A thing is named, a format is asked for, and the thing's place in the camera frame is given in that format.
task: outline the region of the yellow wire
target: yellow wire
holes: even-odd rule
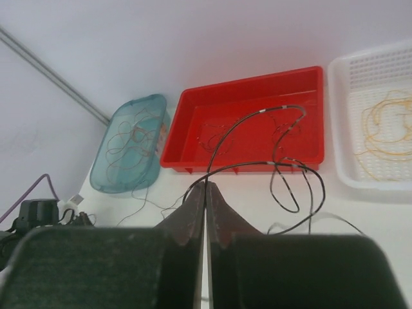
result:
[[[393,93],[398,93],[405,95],[405,97],[402,98],[390,98],[391,94]],[[399,138],[398,140],[380,140],[376,136],[379,136],[381,133],[381,119],[382,119],[382,113],[383,110],[386,107],[397,107],[397,106],[402,106],[405,109],[405,113],[399,113],[397,115],[402,116],[403,119],[403,128],[406,130],[405,135],[402,138]],[[412,150],[406,151],[406,152],[390,152],[382,148],[382,146],[378,145],[378,143],[381,144],[396,144],[399,142],[403,141],[410,141],[412,140],[412,125],[409,125],[407,122],[407,117],[412,116],[412,96],[410,93],[402,90],[392,90],[387,93],[385,96],[385,99],[380,101],[378,104],[366,108],[362,111],[361,113],[361,121],[362,121],[362,130],[364,133],[364,147],[365,151],[362,151],[360,153],[355,153],[355,157],[359,163],[359,165],[364,169],[364,171],[371,176],[374,180],[376,181],[381,181],[382,179],[379,179],[376,177],[371,171],[368,170],[368,168],[364,165],[362,162],[360,156],[364,155],[366,153],[371,153],[372,155],[376,156],[377,158],[389,162],[409,162],[412,161]],[[370,122],[376,126],[376,132],[372,133],[370,129]]]

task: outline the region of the white table surface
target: white table surface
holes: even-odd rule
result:
[[[386,253],[392,270],[397,278],[405,300],[412,308],[412,192],[360,191],[345,186],[337,178],[333,161],[330,119],[325,104],[325,159],[319,169],[326,185],[326,202],[323,211],[332,212],[349,220],[365,234],[374,239]],[[162,207],[171,206],[188,186],[202,174],[180,174],[171,169],[162,169],[159,178],[149,188],[147,199]],[[268,186],[270,174],[217,174],[210,179],[218,184],[228,204],[249,221],[255,228],[266,232],[273,222],[292,225],[307,216],[309,194],[300,173],[286,176],[301,205],[300,214],[290,214],[281,209],[270,196]],[[319,182],[314,175],[309,177],[314,188],[315,206],[321,198]],[[287,190],[277,177],[275,192],[285,205],[293,207]],[[80,191],[84,201],[80,209],[95,214],[98,227],[113,227],[129,214],[137,211],[143,204],[146,190],[127,194],[104,194],[91,188],[89,178],[84,181]],[[123,227],[153,227],[162,220],[160,209],[146,203],[136,215],[123,221]],[[307,226],[298,232],[306,232]],[[337,234],[356,233],[344,222],[332,218],[314,220],[314,233]],[[203,255],[202,296],[208,297],[207,261]]]

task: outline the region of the metal rod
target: metal rod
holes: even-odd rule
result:
[[[63,90],[74,101],[79,103],[84,109],[91,113],[103,124],[109,124],[109,118],[101,112],[93,103],[81,95],[60,75],[48,67],[42,60],[36,57],[28,48],[24,47],[18,40],[11,36],[3,27],[0,26],[0,40],[10,47],[16,54],[30,63],[37,71],[42,73],[47,79]]]

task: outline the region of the translucent container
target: translucent container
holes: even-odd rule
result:
[[[152,185],[170,126],[166,99],[132,100],[113,115],[90,172],[92,188],[121,193]]]
[[[358,189],[412,190],[412,139],[400,139],[412,113],[386,104],[376,113],[378,129],[377,118],[368,118],[377,104],[412,96],[412,41],[335,59],[328,67],[328,85],[338,177]],[[370,146],[371,136],[385,155]]]

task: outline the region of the plastic bin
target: plastic bin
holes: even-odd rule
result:
[[[364,128],[368,126],[368,130],[373,130],[376,126],[365,116],[370,108],[386,97],[404,96],[398,93],[399,90],[412,95],[412,41],[335,59],[328,67],[328,84],[339,178],[354,188],[411,190],[412,156],[404,162],[387,160],[390,157],[378,158],[378,152],[366,151],[370,145],[365,147],[369,135],[365,134]],[[387,144],[389,153],[412,151],[410,140],[395,142],[405,130],[400,119],[404,113],[403,108],[386,109],[380,113],[379,139]]]
[[[222,135],[254,111],[299,104],[306,117],[285,137],[277,159],[289,156],[317,169],[324,157],[323,71],[286,71],[185,90],[176,110],[161,165],[178,172],[205,172]],[[248,161],[271,161],[274,142],[300,115],[285,109],[256,115],[237,127],[220,147],[213,168]],[[233,171],[272,171],[267,165]]]
[[[162,95],[122,105],[110,120],[91,168],[92,188],[122,193],[152,185],[159,175],[169,125]]]

